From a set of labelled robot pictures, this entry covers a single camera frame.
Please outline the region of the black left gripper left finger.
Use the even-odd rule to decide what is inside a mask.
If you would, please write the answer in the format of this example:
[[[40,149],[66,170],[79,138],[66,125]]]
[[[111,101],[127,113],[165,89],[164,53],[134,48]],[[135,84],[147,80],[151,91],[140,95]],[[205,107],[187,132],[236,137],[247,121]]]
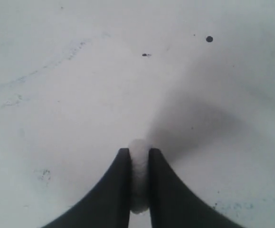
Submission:
[[[127,228],[131,202],[131,157],[121,148],[101,180],[46,228]]]

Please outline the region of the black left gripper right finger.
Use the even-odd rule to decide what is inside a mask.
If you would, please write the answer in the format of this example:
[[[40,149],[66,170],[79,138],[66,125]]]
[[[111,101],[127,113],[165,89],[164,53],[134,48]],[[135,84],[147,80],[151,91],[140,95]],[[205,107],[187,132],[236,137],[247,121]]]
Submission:
[[[149,151],[149,207],[153,228],[239,228],[198,198],[157,148]]]

